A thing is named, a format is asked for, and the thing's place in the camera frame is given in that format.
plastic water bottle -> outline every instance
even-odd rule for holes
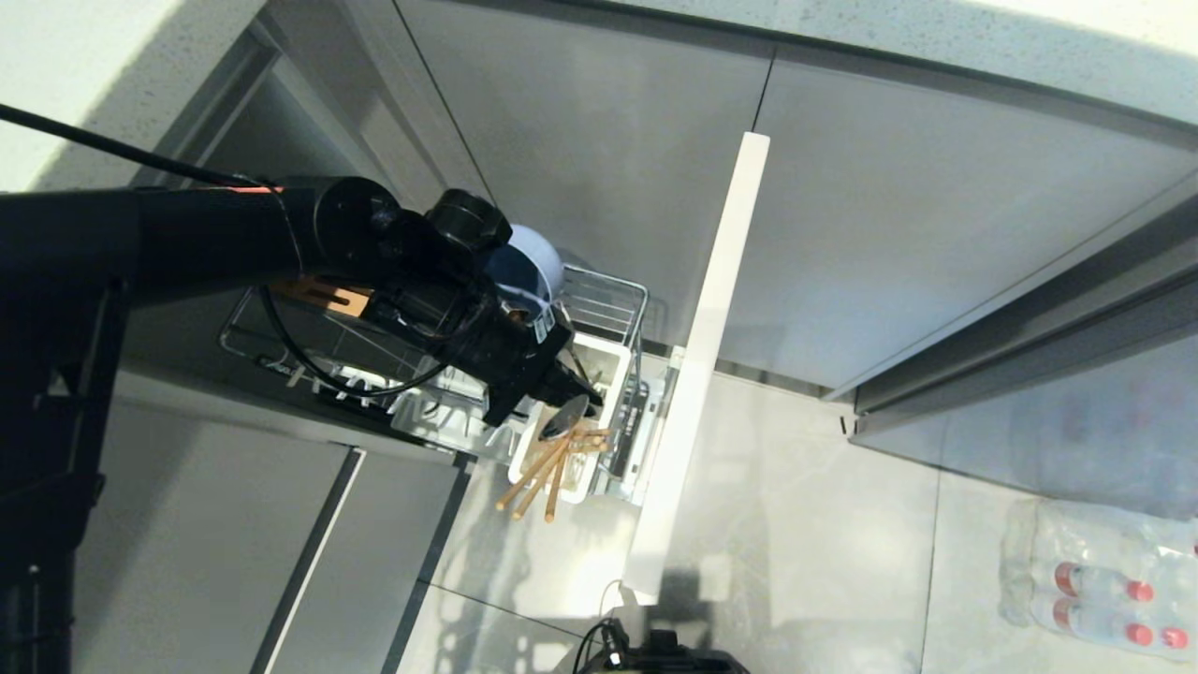
[[[1186,621],[1167,602],[1140,605],[1135,608],[1136,620],[1152,630],[1155,639],[1149,650],[1164,657],[1184,660],[1181,651],[1190,648],[1190,631]]]
[[[1036,623],[1048,630],[1087,642],[1135,650],[1151,648],[1156,642],[1152,629],[1135,614],[1107,606],[1085,606],[1075,597],[1041,594],[1031,600],[1030,608]]]
[[[1083,599],[1087,603],[1150,602],[1156,593],[1152,585],[1135,581],[1113,569],[1063,561],[1053,573],[1057,589],[1066,596]]]

kitchen cabinet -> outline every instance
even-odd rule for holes
[[[647,285],[646,339],[683,344],[773,47],[555,2],[398,6],[508,218]]]
[[[721,357],[833,395],[1196,189],[1193,133],[795,47],[756,129],[774,145]]]
[[[75,670],[249,669],[346,451],[117,400],[75,554]]]
[[[458,479],[456,467],[362,457],[272,672],[386,669],[409,601],[424,591],[425,557]]]

wooden handle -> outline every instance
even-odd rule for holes
[[[545,480],[549,479],[549,474],[553,470],[553,467],[557,466],[557,462],[561,461],[561,459],[564,457],[568,453],[565,451],[564,444],[553,448],[553,461],[546,463],[544,468],[537,472],[537,478],[536,480],[532,481],[532,486],[528,487],[528,492],[525,494],[525,498],[520,502],[520,505],[518,505],[516,509],[512,511],[512,520],[524,518],[525,511],[528,510],[528,506],[532,505],[533,499],[537,498],[537,494],[540,493],[541,487],[545,486]]]
[[[581,445],[581,447],[570,448],[570,454],[575,454],[575,455],[601,454],[601,453],[606,453],[610,449],[611,449],[611,447],[607,443],[604,443],[601,445]]]
[[[557,457],[557,469],[553,470],[553,484],[549,486],[549,505],[545,506],[545,522],[552,522],[557,516],[557,492],[562,490],[562,474],[565,473],[565,464],[570,461],[570,453],[562,453]]]
[[[501,497],[500,500],[495,503],[495,510],[503,510],[508,508],[508,504],[512,503],[512,499],[516,498],[516,494],[520,493],[520,490],[524,490],[524,486],[527,485],[530,480],[536,478],[537,474],[540,473],[540,469],[549,463],[549,460],[553,459],[553,456],[557,455],[562,449],[564,449],[569,442],[570,442],[570,436],[567,435],[564,438],[558,441],[556,445],[553,445],[549,450],[545,450],[539,457],[537,457],[537,461],[532,464],[532,467],[528,468],[528,472],[525,473],[522,478],[520,478],[520,481],[513,485],[512,488],[508,490],[507,493],[504,493],[503,497]]]

white countertop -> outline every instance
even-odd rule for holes
[[[5,0],[0,102],[153,148],[265,0]],[[115,187],[138,166],[0,122],[0,192]]]
[[[1194,0],[612,0],[961,66],[1198,123]]]
[[[1198,123],[1193,0],[613,0],[940,61]],[[6,0],[0,101],[153,147],[264,0]],[[137,168],[0,123],[0,190]]]

black cable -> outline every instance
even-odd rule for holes
[[[434,377],[441,375],[447,368],[449,368],[449,364],[444,363],[437,364],[434,368],[429,369],[428,372],[424,372],[423,375],[416,377],[411,382],[407,382],[406,384],[403,384],[400,387],[395,387],[394,389],[379,389],[375,391],[351,389],[350,387],[346,387],[341,382],[337,381],[332,375],[328,375],[327,372],[317,368],[316,364],[308,358],[308,354],[305,354],[303,350],[300,348],[300,345],[297,345],[296,341],[291,339],[291,334],[288,333],[286,328],[283,326],[283,318],[279,317],[279,311],[274,305],[274,299],[271,297],[271,289],[267,287],[266,285],[261,285],[258,289],[258,293],[259,297],[261,297],[262,299],[262,308],[266,310],[266,318],[271,322],[271,327],[274,328],[274,332],[278,333],[279,340],[282,340],[283,345],[288,348],[289,352],[291,352],[291,356],[295,357],[297,362],[303,364],[304,368],[310,370],[313,377],[320,379],[322,384],[343,394],[350,396],[357,396],[359,399],[382,399],[386,396],[394,396],[395,394],[403,394],[404,391],[415,389],[420,384],[429,382]]]
[[[300,262],[301,271],[303,268],[303,259],[300,255],[300,244],[295,237],[295,227],[291,225],[291,217],[288,214],[286,204],[284,204],[283,196],[279,194],[278,188],[273,184],[253,180],[250,177],[242,175],[229,175],[195,166],[184,162],[179,162],[169,157],[163,157],[162,154],[157,154],[155,152],[141,150],[140,147],[134,147],[133,145],[121,142],[120,140],[108,138],[107,135],[101,135],[91,130],[84,130],[81,128],[71,126],[68,123],[62,123],[60,121],[55,121],[49,117],[43,117],[42,115],[36,115],[26,110],[13,108],[11,105],[5,105],[4,103],[0,103],[0,120],[14,123],[17,126],[24,126],[34,130],[40,130],[42,133],[48,133],[50,135],[58,135],[59,138],[69,140],[72,142],[78,142],[80,145],[85,145],[93,150],[98,150],[101,152],[121,157],[122,159],[128,159],[131,162],[145,166],[150,166],[167,172],[173,172],[175,175],[181,175],[183,177],[189,177],[192,180],[199,180],[201,182],[208,182],[211,184],[219,184],[223,187],[266,187],[267,189],[271,190],[271,194],[274,195],[274,200],[279,204],[279,210],[283,212],[283,218],[284,220],[286,220],[288,224],[288,231],[291,233],[291,241],[292,243],[296,244],[296,260]],[[314,364],[311,359],[309,359],[308,356],[303,353],[303,350],[301,350],[298,345],[296,345],[296,341],[291,339],[291,333],[289,333],[286,326],[283,324],[283,320],[279,317],[279,311],[274,308],[274,302],[271,298],[270,287],[264,285],[259,287],[259,292],[262,298],[262,305],[266,309],[266,316],[271,321],[271,326],[274,328],[274,332],[278,333],[279,340],[282,340],[283,344],[286,346],[288,351],[291,352],[291,356],[294,356],[296,360],[307,366],[308,370],[311,371],[313,376],[316,377],[316,379],[320,379],[326,385],[343,394],[357,396],[361,399],[381,399],[385,396],[393,396],[395,394],[403,394],[409,389],[415,389],[416,387],[419,387],[420,384],[429,382],[437,375],[441,375],[441,372],[443,372],[444,369],[448,368],[448,364],[438,364],[428,372],[404,384],[403,387],[395,387],[394,389],[380,389],[377,391],[362,391],[357,389],[351,389],[341,384],[337,379],[334,379],[333,376],[316,368],[316,364]],[[454,330],[454,334],[461,333],[464,328],[470,327],[472,322],[473,320],[467,321],[467,323],[462,326],[462,328]]]
[[[586,371],[586,369],[583,369],[583,368],[582,368],[582,362],[581,362],[581,360],[579,360],[579,354],[574,353],[574,345],[570,345],[570,346],[569,346],[569,347],[568,347],[568,348],[565,350],[565,352],[567,352],[568,354],[570,354],[570,360],[573,360],[573,362],[574,362],[574,368],[579,369],[579,375],[581,375],[581,376],[582,376],[582,379],[583,379],[583,381],[585,381],[585,382],[586,382],[586,383],[587,383],[588,385],[591,385],[591,387],[594,387],[594,382],[592,382],[592,381],[591,381],[591,377],[589,377],[589,376],[587,375],[587,371]]]
[[[591,637],[593,637],[594,633],[598,632],[599,630],[607,627],[607,623],[609,620],[606,618],[600,620],[599,623],[595,623],[594,625],[591,626],[589,630],[587,630],[587,633],[582,636],[582,643],[579,644],[579,650],[577,652],[574,654],[574,669],[571,670],[573,674],[580,674],[579,667],[586,662],[591,662],[591,645],[592,645]],[[586,660],[582,658],[583,648],[587,649]]]
[[[68,123],[43,117],[42,115],[35,115],[34,113],[5,105],[4,103],[0,103],[0,120],[24,126],[34,130],[41,130],[42,133],[49,133],[50,135],[58,135],[59,138],[78,142],[80,145],[86,145],[87,147],[99,150],[101,152],[115,154],[131,162],[164,170],[167,172],[173,172],[175,175],[181,175],[183,177],[190,177],[192,180],[210,182],[212,184],[222,184],[225,187],[255,186],[252,180],[177,162],[175,159],[163,157],[162,154],[156,154],[139,147],[134,147],[133,145],[127,145],[120,140],[114,140],[98,133],[84,130]]]

